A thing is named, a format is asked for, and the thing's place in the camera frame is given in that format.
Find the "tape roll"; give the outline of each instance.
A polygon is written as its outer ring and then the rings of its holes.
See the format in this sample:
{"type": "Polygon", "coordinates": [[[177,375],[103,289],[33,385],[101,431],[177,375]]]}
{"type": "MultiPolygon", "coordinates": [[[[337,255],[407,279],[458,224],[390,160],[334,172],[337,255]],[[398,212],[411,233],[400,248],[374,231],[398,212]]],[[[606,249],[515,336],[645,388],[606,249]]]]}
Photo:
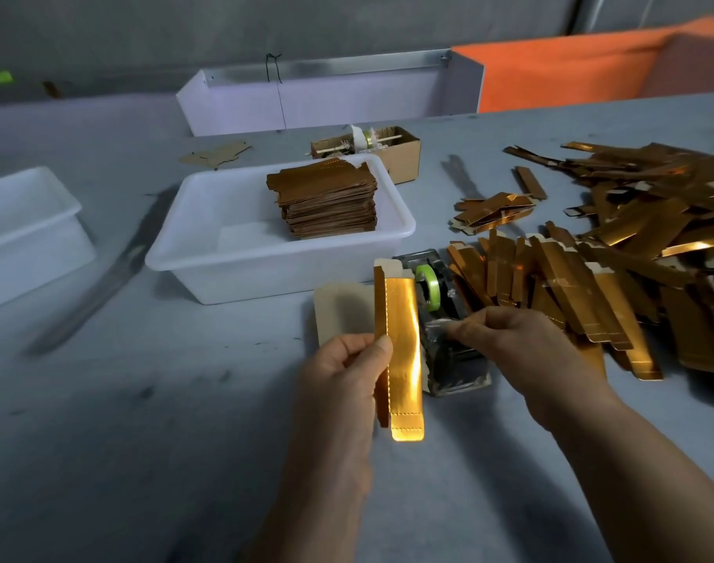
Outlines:
{"type": "Polygon", "coordinates": [[[424,304],[427,310],[435,312],[440,309],[440,283],[438,277],[430,265],[419,265],[414,271],[414,279],[417,282],[424,281],[427,283],[429,292],[429,300],[425,300],[424,304]]]}

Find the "white plastic bin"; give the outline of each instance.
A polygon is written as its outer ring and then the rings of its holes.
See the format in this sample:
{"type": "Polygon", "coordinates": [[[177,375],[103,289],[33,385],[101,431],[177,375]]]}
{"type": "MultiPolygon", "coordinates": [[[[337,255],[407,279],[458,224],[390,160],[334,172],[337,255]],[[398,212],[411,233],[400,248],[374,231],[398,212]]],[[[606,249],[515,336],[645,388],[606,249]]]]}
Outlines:
{"type": "Polygon", "coordinates": [[[0,178],[0,304],[96,258],[80,210],[49,168],[0,178]]]}
{"type": "Polygon", "coordinates": [[[344,159],[367,162],[378,182],[376,230],[303,240],[290,234],[266,176],[318,160],[200,172],[182,182],[146,265],[173,271],[202,304],[371,281],[373,261],[397,255],[415,221],[380,158],[344,159]]]}

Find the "table surface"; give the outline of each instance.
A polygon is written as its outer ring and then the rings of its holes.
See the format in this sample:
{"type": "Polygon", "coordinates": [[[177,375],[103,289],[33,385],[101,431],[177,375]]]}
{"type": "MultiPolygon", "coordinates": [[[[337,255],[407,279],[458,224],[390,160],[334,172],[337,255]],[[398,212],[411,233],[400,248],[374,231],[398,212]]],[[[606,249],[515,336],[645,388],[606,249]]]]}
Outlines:
{"type": "MultiPolygon", "coordinates": [[[[402,122],[422,139],[418,180],[399,191],[418,222],[405,252],[443,248],[460,197],[517,191],[507,145],[555,157],[570,140],[714,151],[714,95],[402,122]]],[[[254,133],[230,167],[304,159],[344,127],[254,133]]],[[[96,262],[0,306],[0,561],[228,561],[274,497],[293,380],[315,347],[312,293],[203,306],[144,269],[61,348],[26,357],[108,269],[155,194],[197,167],[190,151],[238,136],[0,156],[0,176],[47,165],[81,201],[96,262]]],[[[530,166],[549,194],[532,216],[583,232],[568,177],[530,166]]],[[[714,390],[662,346],[667,379],[611,359],[610,382],[714,479],[714,390]]],[[[376,435],[375,484],[358,561],[609,561],[577,481],[523,399],[492,388],[425,400],[417,445],[376,435]]]]}

